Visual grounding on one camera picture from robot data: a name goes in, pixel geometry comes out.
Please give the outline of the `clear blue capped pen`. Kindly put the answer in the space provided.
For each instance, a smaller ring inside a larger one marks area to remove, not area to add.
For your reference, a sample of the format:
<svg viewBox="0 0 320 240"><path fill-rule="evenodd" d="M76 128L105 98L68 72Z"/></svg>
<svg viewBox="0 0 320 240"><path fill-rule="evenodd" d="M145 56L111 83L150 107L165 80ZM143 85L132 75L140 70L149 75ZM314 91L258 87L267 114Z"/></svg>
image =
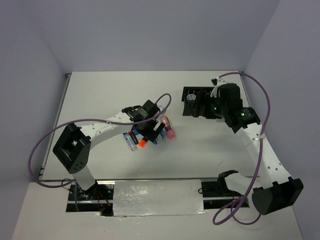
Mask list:
<svg viewBox="0 0 320 240"><path fill-rule="evenodd" d="M132 138L128 133L123 133L123 137L131 151L137 150L136 144L134 143L134 141L132 140Z"/></svg>

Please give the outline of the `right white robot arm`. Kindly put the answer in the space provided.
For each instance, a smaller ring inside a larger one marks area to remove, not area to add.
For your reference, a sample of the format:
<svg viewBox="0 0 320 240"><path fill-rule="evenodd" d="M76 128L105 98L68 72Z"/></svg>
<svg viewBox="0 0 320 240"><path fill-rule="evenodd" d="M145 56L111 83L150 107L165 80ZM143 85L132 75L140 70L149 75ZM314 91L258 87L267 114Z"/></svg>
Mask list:
<svg viewBox="0 0 320 240"><path fill-rule="evenodd" d="M182 99L194 118L221 120L242 140L255 165L252 181L236 170L219 174L217 190L223 196L232 192L246 195L263 216L292 206L304 185L293 178L279 161L262 132L261 120L252 107L245 107L240 87L235 83L216 84L213 89L187 90Z"/></svg>

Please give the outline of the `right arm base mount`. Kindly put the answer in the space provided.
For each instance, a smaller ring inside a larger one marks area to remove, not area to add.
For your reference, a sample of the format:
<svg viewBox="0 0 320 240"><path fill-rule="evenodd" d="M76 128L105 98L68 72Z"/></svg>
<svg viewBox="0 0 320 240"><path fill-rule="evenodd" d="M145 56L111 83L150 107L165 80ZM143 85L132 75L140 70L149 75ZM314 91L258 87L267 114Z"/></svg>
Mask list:
<svg viewBox="0 0 320 240"><path fill-rule="evenodd" d="M223 189L217 179L202 180L198 193L202 195L205 210L220 209L242 196L236 191Z"/></svg>

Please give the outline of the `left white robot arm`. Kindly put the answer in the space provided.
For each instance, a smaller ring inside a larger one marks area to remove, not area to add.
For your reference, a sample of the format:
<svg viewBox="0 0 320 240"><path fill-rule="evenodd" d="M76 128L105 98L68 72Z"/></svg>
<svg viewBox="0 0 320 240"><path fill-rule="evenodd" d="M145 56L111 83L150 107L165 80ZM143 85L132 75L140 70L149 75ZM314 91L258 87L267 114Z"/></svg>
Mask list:
<svg viewBox="0 0 320 240"><path fill-rule="evenodd" d="M91 200L100 191L88 167L90 150L131 130L136 130L150 141L156 140L165 127L157 121L160 112L155 103L147 100L144 105L126 107L103 122L84 126L70 123L64 128L53 147L53 153L76 180L82 196Z"/></svg>

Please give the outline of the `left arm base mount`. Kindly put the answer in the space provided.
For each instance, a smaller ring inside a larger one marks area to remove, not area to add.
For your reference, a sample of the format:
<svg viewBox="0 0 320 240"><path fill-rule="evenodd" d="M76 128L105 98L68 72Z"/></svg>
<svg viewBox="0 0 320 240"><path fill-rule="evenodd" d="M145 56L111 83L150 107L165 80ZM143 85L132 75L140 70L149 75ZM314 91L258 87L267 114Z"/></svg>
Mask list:
<svg viewBox="0 0 320 240"><path fill-rule="evenodd" d="M114 215L113 199L114 184L99 184L99 190L96 194L86 195L82 189L75 184L71 184L68 190L66 202L67 213L98 213L103 217L112 217Z"/></svg>

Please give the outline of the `pink capped highlighter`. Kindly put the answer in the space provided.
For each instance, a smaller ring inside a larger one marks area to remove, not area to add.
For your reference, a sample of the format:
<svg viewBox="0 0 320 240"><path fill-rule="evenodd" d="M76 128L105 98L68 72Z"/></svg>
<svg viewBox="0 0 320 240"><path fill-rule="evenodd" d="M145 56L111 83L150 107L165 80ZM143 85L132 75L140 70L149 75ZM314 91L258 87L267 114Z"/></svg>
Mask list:
<svg viewBox="0 0 320 240"><path fill-rule="evenodd" d="M132 130L132 131L128 132L128 134L129 134L130 138L132 139L133 143L134 143L135 145L138 145L138 144L139 144L139 141L138 141L138 139L137 139L137 137L136 137L135 131Z"/></svg>

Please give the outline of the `orange capped highlighter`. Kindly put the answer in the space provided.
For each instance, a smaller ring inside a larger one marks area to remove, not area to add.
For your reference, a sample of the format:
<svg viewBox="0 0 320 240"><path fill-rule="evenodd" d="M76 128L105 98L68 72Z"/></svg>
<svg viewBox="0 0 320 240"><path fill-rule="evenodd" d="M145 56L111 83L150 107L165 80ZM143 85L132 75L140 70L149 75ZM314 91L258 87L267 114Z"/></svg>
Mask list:
<svg viewBox="0 0 320 240"><path fill-rule="evenodd" d="M147 137L143 137L142 140L138 143L138 145L141 147L141 148L144 148L145 145L147 144L148 142L148 138Z"/></svg>

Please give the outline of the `pink glue stick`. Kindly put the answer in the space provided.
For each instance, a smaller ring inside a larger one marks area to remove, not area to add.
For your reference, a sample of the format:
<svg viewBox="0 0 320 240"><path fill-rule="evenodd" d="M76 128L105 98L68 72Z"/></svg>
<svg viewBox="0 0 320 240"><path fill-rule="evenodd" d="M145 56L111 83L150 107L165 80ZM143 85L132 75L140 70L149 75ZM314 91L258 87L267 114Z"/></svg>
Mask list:
<svg viewBox="0 0 320 240"><path fill-rule="evenodd" d="M168 138L169 140L174 140L174 139L176 139L177 136L176 136L175 131L174 131L173 128L172 128L172 125L171 125L171 123L170 123L170 121L169 121L169 118L164 115L164 116L162 116L162 117L160 118L160 120L161 120L161 122L165 125L164 129L165 129L165 131L166 131L167 138Z"/></svg>

